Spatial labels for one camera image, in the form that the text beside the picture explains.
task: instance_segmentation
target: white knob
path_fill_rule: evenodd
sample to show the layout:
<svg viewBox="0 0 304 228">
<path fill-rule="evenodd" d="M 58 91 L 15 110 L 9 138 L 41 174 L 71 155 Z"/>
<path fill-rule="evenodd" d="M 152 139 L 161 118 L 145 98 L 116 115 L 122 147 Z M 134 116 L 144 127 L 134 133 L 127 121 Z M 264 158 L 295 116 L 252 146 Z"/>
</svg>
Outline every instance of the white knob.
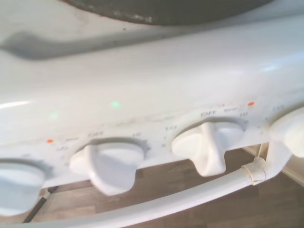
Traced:
<svg viewBox="0 0 304 228">
<path fill-rule="evenodd" d="M 304 157 L 304 107 L 288 113 L 270 127 L 270 137 L 282 142 L 291 153 Z"/>
<path fill-rule="evenodd" d="M 172 152 L 189 158 L 201 176 L 221 174 L 226 170 L 225 152 L 243 133 L 236 123 L 206 122 L 177 136 L 172 142 Z"/>
<path fill-rule="evenodd" d="M 0 163 L 0 215 L 12 216 L 30 210 L 37 202 L 45 173 L 34 166 Z"/>
<path fill-rule="evenodd" d="M 135 182 L 137 167 L 144 160 L 143 149 L 132 143 L 88 145 L 76 153 L 70 169 L 87 175 L 94 186 L 106 195 L 124 193 Z"/>
</svg>

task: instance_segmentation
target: wooden floor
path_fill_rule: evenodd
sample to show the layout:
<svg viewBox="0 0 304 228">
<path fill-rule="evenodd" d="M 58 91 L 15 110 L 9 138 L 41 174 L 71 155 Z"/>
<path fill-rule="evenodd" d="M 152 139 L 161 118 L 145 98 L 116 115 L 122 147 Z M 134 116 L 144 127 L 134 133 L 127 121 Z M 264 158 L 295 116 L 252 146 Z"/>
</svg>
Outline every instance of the wooden floor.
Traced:
<svg viewBox="0 0 304 228">
<path fill-rule="evenodd" d="M 225 160 L 227 172 L 232 172 L 251 162 L 253 157 L 240 149 L 227 152 Z M 188 189 L 213 178 L 202 178 L 190 161 L 180 161 L 138 170 L 134 187 L 118 196 L 102 195 L 89 181 L 64 185 L 50 196 L 32 222 L 117 209 Z M 0 218 L 0 223 L 21 223 L 26 215 Z M 304 188 L 279 174 L 258 186 L 130 228 L 304 228 Z"/>
</svg>

